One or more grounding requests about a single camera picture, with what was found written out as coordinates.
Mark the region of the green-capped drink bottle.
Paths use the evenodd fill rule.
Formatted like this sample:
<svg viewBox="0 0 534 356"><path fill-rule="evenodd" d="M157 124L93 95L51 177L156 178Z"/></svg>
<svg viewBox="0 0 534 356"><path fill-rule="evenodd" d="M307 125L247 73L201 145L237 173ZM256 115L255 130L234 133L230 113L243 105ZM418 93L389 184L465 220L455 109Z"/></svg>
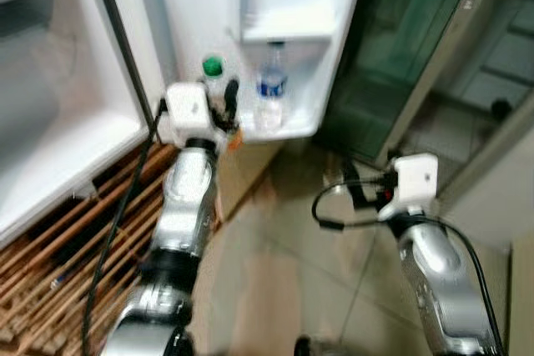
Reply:
<svg viewBox="0 0 534 356"><path fill-rule="evenodd" d="M231 78L224 74L224 60L218 56L209 56L202 62L204 76L201 82L205 86L207 97L209 97L209 111L224 113L224 90ZM226 136L226 150L236 151L243 145L243 134L241 131L233 136Z"/></svg>

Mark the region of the wooden slat pallet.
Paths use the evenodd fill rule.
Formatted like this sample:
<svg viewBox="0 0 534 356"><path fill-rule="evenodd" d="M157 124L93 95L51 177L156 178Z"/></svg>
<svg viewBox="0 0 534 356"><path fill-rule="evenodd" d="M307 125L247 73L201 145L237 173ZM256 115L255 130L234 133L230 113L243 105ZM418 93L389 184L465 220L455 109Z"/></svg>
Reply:
<svg viewBox="0 0 534 356"><path fill-rule="evenodd" d="M127 204L91 309L88 339L99 353L123 303L139 282L150 237L163 207L163 184L179 150L150 149L136 192ZM99 193L68 201L0 249L0 356L81 356L85 292L99 249L130 188L137 153L100 174Z"/></svg>

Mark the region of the silver fridge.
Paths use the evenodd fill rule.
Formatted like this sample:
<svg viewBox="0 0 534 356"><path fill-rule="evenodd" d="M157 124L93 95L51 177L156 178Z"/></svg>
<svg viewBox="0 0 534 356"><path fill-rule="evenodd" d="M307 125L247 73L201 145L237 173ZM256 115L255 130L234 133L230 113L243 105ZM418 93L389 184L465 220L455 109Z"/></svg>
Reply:
<svg viewBox="0 0 534 356"><path fill-rule="evenodd" d="M115 0L0 0L0 249L144 139Z"/></svg>

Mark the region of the dark glass door cabinet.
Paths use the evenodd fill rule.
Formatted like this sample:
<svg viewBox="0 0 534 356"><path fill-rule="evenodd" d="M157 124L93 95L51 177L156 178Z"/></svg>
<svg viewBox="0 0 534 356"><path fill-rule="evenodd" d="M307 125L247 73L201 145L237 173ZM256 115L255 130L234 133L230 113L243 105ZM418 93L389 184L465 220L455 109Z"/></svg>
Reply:
<svg viewBox="0 0 534 356"><path fill-rule="evenodd" d="M534 87L534 0L358 0L316 145L464 164Z"/></svg>

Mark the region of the fridge door with shelf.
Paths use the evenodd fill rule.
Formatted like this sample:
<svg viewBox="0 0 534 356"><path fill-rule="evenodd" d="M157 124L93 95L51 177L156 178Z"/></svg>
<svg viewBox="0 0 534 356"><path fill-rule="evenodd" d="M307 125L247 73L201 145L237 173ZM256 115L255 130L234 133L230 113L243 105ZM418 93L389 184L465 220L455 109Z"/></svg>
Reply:
<svg viewBox="0 0 534 356"><path fill-rule="evenodd" d="M236 78L238 123L248 143L312 138L320 130L340 71L357 0L114 0L149 106L165 87L203 75L216 56ZM281 43L283 117L262 128L256 96L260 70Z"/></svg>

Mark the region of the black robot foot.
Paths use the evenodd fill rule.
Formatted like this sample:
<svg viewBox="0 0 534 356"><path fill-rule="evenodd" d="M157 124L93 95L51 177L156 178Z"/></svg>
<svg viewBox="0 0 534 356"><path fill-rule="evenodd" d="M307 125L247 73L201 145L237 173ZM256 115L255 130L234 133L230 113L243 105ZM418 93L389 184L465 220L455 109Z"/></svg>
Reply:
<svg viewBox="0 0 534 356"><path fill-rule="evenodd" d="M291 356L344 356L344 353L329 341L301 334L294 343Z"/></svg>

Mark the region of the blue-label water bottle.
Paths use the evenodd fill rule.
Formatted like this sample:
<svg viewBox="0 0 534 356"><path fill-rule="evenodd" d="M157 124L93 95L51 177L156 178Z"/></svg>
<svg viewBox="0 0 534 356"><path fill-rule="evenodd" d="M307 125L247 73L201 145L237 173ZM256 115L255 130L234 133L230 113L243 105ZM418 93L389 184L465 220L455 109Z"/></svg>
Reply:
<svg viewBox="0 0 534 356"><path fill-rule="evenodd" d="M289 81L289 74L284 67L284 48L283 41L271 41L270 54L259 67L256 85L259 106L255 112L259 130L274 132L284 124L284 87Z"/></svg>

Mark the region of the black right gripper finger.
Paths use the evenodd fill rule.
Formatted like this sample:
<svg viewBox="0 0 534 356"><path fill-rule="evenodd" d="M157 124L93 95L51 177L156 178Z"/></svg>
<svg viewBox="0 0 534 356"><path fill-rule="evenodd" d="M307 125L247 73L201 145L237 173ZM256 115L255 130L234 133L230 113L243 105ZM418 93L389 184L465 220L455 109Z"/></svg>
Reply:
<svg viewBox="0 0 534 356"><path fill-rule="evenodd" d="M342 178L347 182L347 191L350 192L350 198L354 206L370 206L370 200L366 198L361 176L358 168L348 161L340 162L342 169Z"/></svg>

